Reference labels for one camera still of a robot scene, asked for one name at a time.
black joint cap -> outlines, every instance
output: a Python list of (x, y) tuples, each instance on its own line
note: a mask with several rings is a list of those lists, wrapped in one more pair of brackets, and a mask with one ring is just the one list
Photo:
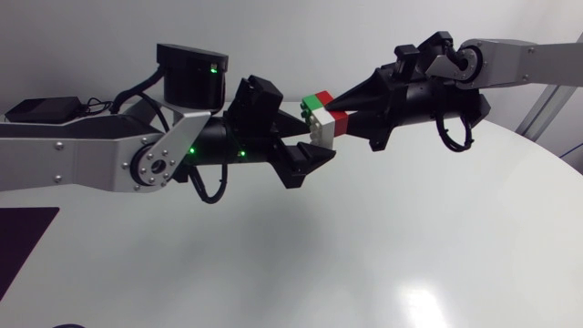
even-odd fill
[(393, 72), (393, 78), (403, 82), (411, 80), (417, 65), (419, 50), (413, 45), (398, 46), (394, 49), (397, 55), (397, 63)]

wire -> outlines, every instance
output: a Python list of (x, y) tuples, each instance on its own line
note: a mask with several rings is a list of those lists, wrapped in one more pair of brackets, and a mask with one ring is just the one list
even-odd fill
[(577, 150), (579, 147), (583, 146), (583, 142), (578, 144), (576, 147), (572, 148), (570, 151), (566, 152), (565, 154), (559, 156), (560, 159), (564, 158), (566, 155), (570, 154), (571, 152)]
[(152, 87), (163, 77), (164, 69), (162, 68), (162, 66), (158, 66), (156, 72), (154, 72), (154, 74), (151, 77), (148, 77), (144, 82), (126, 91), (121, 91), (113, 100), (113, 105), (109, 110), (111, 114), (117, 114), (119, 112), (121, 104), (128, 101), (128, 99), (130, 99), (131, 97), (137, 96), (140, 92), (144, 92), (147, 88)]
[(190, 176), (190, 180), (192, 181), (192, 185), (194, 186), (194, 190), (197, 191), (197, 193), (200, 196), (200, 200), (206, 202), (207, 204), (214, 204), (216, 202), (218, 202), (222, 196), (225, 193), (225, 190), (227, 189), (227, 176), (228, 176), (228, 165), (226, 163), (223, 163), (221, 165), (221, 177), (220, 177), (220, 185), (219, 185), (219, 189), (217, 190), (217, 193), (215, 193), (213, 196), (209, 196), (209, 194), (207, 193), (205, 186), (204, 186), (204, 182), (202, 181), (202, 177), (200, 176), (199, 170), (197, 169), (196, 166), (192, 167), (190, 169), (189, 172), (189, 176)]
[[(104, 111), (110, 109), (112, 105), (113, 105), (113, 101), (101, 101), (101, 100), (97, 99), (96, 97), (91, 97), (87, 101), (87, 104), (83, 107), (84, 111), (82, 111), (79, 114), (79, 116), (85, 117), (85, 116), (99, 115), (99, 114), (103, 113)], [(96, 107), (96, 106), (103, 106), (103, 107), (99, 110), (91, 111), (91, 108)]]
[(168, 122), (164, 118), (164, 114), (162, 114), (162, 111), (160, 110), (158, 103), (156, 103), (156, 101), (154, 101), (154, 99), (152, 99), (151, 97), (149, 97), (148, 95), (146, 95), (143, 92), (139, 92), (138, 96), (140, 96), (142, 99), (144, 99), (148, 103), (148, 105), (150, 105), (152, 107), (152, 109), (154, 109), (154, 111), (156, 112), (156, 115), (158, 115), (158, 118), (159, 118), (160, 122), (162, 123), (162, 127), (164, 127), (164, 130), (166, 132), (170, 131), (170, 127), (168, 125)]
[(454, 152), (466, 151), (472, 148), (472, 143), (474, 142), (474, 140), (472, 139), (471, 124), (467, 121), (467, 119), (463, 115), (460, 118), (462, 119), (462, 123), (464, 124), (465, 128), (465, 141), (463, 146), (455, 142), (447, 134), (449, 130), (445, 128), (444, 114), (439, 113), (435, 115), (435, 123), (437, 125), (437, 132), (439, 133), (439, 137), (444, 142), (445, 146)]

white table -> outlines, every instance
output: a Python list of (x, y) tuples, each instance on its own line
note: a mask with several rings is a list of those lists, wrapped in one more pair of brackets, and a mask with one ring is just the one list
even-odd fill
[(582, 327), (583, 178), (494, 124), (475, 139), (455, 154), (422, 124), (372, 153), (340, 137), (301, 189), (231, 166), (213, 206), (177, 183), (0, 193), (61, 207), (0, 326)]

